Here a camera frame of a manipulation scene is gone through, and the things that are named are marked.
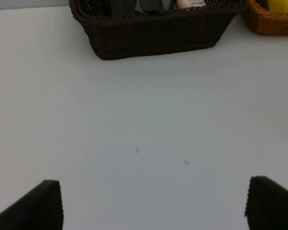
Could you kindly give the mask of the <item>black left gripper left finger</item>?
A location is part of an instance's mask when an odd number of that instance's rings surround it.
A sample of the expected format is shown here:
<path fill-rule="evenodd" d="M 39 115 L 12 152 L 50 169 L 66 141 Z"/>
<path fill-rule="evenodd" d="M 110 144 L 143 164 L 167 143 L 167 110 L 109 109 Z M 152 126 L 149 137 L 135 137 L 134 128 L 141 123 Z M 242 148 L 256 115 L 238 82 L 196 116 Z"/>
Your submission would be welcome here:
<path fill-rule="evenodd" d="M 57 180 L 43 180 L 0 213 L 0 230 L 61 230 L 63 223 Z"/>

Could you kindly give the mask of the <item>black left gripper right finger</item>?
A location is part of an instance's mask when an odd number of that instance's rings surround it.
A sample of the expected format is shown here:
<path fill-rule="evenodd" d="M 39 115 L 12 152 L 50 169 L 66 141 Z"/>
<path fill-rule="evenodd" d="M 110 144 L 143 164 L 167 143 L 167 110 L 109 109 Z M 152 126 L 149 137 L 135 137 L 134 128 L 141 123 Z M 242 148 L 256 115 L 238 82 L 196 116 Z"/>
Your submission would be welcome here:
<path fill-rule="evenodd" d="M 252 177 L 244 216 L 250 230 L 288 230 L 288 190 L 266 176 Z"/>

